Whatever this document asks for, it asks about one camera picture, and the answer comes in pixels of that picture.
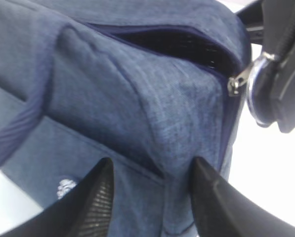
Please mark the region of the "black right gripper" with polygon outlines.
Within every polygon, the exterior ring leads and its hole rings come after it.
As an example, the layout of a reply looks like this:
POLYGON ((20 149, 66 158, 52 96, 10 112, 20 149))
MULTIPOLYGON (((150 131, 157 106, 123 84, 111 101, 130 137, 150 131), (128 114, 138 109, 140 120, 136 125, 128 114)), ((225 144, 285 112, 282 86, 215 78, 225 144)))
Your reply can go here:
POLYGON ((295 128, 295 0, 254 0, 237 11, 262 54, 251 73, 251 114, 257 124, 295 128))

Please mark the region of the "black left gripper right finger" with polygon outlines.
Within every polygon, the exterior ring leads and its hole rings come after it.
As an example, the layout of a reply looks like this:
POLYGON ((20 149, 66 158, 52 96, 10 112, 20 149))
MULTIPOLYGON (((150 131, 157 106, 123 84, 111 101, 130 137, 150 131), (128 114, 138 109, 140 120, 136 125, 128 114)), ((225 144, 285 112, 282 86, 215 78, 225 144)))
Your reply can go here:
POLYGON ((294 226, 246 198, 204 158, 193 159, 190 195, 201 237, 295 237, 294 226))

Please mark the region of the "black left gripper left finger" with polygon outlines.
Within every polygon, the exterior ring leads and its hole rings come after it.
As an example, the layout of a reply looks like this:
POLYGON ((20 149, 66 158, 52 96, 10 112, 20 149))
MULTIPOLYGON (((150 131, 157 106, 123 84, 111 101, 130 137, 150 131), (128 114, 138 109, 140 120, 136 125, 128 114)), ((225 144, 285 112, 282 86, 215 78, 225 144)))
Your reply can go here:
POLYGON ((114 167, 98 164, 62 199, 2 237, 106 237, 112 218, 114 167))

